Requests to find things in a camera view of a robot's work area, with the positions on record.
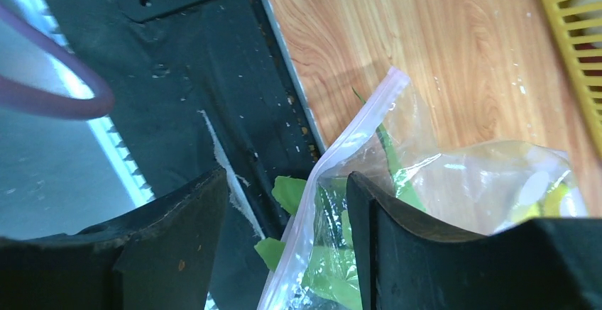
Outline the yellow banana bunch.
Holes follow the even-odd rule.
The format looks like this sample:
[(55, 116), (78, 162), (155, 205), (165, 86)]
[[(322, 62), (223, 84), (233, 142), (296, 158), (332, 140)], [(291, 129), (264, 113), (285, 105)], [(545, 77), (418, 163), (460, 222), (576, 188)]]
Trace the yellow banana bunch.
[(569, 188), (565, 183), (561, 183), (546, 192), (524, 186), (518, 192), (507, 221), (514, 225), (539, 217), (583, 218), (588, 216), (589, 212), (579, 189)]

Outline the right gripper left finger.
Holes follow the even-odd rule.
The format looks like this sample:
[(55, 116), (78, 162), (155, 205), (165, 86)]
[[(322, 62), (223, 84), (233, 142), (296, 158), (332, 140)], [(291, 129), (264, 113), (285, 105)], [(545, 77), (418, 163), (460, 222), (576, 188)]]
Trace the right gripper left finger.
[(203, 309), (229, 188), (222, 168), (74, 235), (1, 239), (2, 309)]

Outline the green leafy vegetable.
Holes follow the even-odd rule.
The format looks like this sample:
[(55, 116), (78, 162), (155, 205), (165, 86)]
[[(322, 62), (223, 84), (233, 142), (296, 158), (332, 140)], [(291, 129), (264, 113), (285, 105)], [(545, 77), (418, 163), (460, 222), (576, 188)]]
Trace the green leafy vegetable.
[(273, 194), (290, 214), (281, 239), (260, 240), (269, 269), (260, 309), (360, 309), (361, 295), (346, 198), (353, 171), (374, 178), (393, 196), (425, 209), (411, 179), (422, 102), (411, 85), (379, 88), (305, 179), (278, 177)]

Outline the clear zip top bag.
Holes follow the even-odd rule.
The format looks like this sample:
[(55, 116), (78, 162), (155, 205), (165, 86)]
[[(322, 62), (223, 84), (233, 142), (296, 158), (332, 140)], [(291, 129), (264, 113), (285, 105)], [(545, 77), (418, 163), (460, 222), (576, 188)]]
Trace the clear zip top bag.
[[(406, 84), (412, 86), (410, 78), (391, 68), (377, 89)], [(517, 225), (507, 217), (524, 186), (542, 192), (561, 183), (578, 188), (568, 155), (559, 150), (519, 140), (489, 141), (456, 150), (439, 148), (429, 111), (420, 101), (424, 133), (417, 137), (411, 182), (425, 209), (412, 206), (417, 210), (462, 229), (492, 235)]]

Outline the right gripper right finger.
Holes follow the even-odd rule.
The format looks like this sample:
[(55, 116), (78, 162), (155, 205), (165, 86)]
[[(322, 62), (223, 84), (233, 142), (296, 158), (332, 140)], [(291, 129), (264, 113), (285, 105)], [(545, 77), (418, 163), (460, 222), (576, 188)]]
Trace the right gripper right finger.
[(535, 218), (483, 236), (360, 172), (346, 198), (365, 309), (601, 308), (598, 218)]

